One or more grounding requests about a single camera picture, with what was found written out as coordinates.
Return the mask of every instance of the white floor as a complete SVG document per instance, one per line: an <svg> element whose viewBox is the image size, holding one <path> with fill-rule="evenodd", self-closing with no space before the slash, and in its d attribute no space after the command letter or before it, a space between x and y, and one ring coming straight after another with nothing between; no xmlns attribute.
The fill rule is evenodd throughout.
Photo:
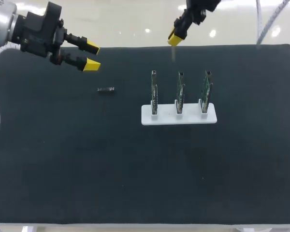
<svg viewBox="0 0 290 232"><path fill-rule="evenodd" d="M43 14L48 0L12 0L18 13ZM62 6L68 32L101 47L168 46L167 37L186 0L51 0ZM260 0L263 26L282 0ZM200 25L193 25L180 45L255 44L255 0L222 0ZM290 44L290 3L264 39Z"/></svg>

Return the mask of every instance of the circuit board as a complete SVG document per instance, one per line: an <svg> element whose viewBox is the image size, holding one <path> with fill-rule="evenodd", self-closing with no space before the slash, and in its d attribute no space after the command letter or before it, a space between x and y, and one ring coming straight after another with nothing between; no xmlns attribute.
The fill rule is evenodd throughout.
<svg viewBox="0 0 290 232"><path fill-rule="evenodd" d="M151 100L152 114L156 115L158 111L158 84L156 71L151 71Z"/></svg>
<svg viewBox="0 0 290 232"><path fill-rule="evenodd" d="M176 109L177 113L181 114L183 112L184 99L185 99L185 80L184 73L178 73L178 81L177 81L177 102Z"/></svg>
<svg viewBox="0 0 290 232"><path fill-rule="evenodd" d="M212 92L212 74L210 71L205 71L205 77L203 79L203 85L202 85L202 92L201 92L201 108L202 113L207 113L210 96Z"/></svg>

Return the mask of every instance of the electronic component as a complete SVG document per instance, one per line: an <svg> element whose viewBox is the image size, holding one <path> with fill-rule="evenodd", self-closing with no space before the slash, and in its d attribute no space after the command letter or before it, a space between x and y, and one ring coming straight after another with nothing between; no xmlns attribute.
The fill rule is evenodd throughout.
<svg viewBox="0 0 290 232"><path fill-rule="evenodd" d="M16 13L16 4L0 0L0 46L7 42L20 44L20 50L36 56L47 57L50 62L60 65L62 62L73 65L81 71L96 71L100 63L84 57L72 58L60 47L66 40L78 46L82 51L97 54L98 46L86 37L76 37L68 34L60 19L61 6L49 2L43 16L28 12L27 17Z"/></svg>
<svg viewBox="0 0 290 232"><path fill-rule="evenodd" d="M153 115L158 111L158 83L156 71L151 71L151 111Z"/></svg>
<svg viewBox="0 0 290 232"><path fill-rule="evenodd" d="M177 113L181 114L183 112L184 99L185 99L185 81L184 81L184 73L178 73L178 81L177 81L177 98L176 98L176 109Z"/></svg>
<svg viewBox="0 0 290 232"><path fill-rule="evenodd" d="M205 71L205 77L203 79L202 93L201 93L201 109L202 113L207 113L209 100L212 92L212 74L210 71Z"/></svg>
<svg viewBox="0 0 290 232"><path fill-rule="evenodd" d="M115 87L98 88L98 92L114 92Z"/></svg>

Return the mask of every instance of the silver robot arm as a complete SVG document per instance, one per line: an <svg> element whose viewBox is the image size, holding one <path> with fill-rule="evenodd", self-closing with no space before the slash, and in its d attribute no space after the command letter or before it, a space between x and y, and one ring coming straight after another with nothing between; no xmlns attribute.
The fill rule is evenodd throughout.
<svg viewBox="0 0 290 232"><path fill-rule="evenodd" d="M0 46L12 40L18 18L17 6L12 2L0 0Z"/></svg>

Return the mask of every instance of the black mat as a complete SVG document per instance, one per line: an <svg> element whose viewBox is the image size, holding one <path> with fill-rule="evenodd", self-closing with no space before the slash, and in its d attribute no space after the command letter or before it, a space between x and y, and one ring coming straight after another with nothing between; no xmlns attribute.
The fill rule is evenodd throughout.
<svg viewBox="0 0 290 232"><path fill-rule="evenodd" d="M169 47L106 48L92 57L100 71L81 73L2 54L0 222L289 224L290 46L171 57ZM159 103L174 102L178 71L192 103L205 69L217 124L142 126L151 70Z"/></svg>

